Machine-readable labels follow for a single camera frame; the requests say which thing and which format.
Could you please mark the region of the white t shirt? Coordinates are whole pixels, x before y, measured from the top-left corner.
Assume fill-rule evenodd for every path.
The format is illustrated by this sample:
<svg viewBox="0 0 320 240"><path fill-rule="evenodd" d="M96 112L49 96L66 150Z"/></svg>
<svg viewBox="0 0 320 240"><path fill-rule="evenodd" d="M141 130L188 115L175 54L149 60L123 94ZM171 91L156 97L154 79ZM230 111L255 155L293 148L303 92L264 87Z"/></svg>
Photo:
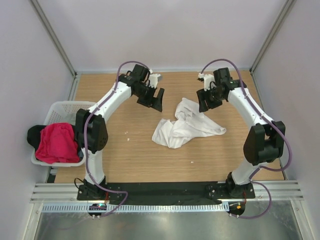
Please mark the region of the white t shirt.
<svg viewBox="0 0 320 240"><path fill-rule="evenodd" d="M154 143L178 149L194 138L221 136L227 132L226 128L199 112L198 103L185 97L176 107L175 118L175 121L159 121L151 138Z"/></svg>

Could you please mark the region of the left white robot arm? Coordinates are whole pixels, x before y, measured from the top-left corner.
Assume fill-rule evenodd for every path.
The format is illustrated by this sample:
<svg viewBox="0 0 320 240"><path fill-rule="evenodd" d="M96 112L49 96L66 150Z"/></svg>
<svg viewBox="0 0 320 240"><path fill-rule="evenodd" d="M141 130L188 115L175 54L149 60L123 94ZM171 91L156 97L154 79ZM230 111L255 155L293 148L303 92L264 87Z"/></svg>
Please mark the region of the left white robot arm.
<svg viewBox="0 0 320 240"><path fill-rule="evenodd" d="M109 139L107 122L118 107L136 96L138 104L159 112L163 110L165 90L158 88L162 75L143 63L134 64L133 70L117 72L112 88L95 105L76 113L75 139L85 161L85 177L78 187L78 200L102 200L110 192L103 170L103 149Z"/></svg>

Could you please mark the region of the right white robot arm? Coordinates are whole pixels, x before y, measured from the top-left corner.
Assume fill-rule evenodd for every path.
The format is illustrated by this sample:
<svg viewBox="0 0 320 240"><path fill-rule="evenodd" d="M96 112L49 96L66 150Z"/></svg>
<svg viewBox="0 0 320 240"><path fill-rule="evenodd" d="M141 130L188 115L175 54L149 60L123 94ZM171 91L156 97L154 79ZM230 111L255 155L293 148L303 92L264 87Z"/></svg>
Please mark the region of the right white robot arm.
<svg viewBox="0 0 320 240"><path fill-rule="evenodd" d="M196 92L199 112L218 108L226 101L235 107L248 127L243 145L244 160L228 174L223 189L233 199L249 196L253 176L282 156L282 136L286 127L282 121L274 121L265 114L245 83L241 79L233 79L227 67L219 68L212 74L200 72L197 79L203 82L203 88Z"/></svg>

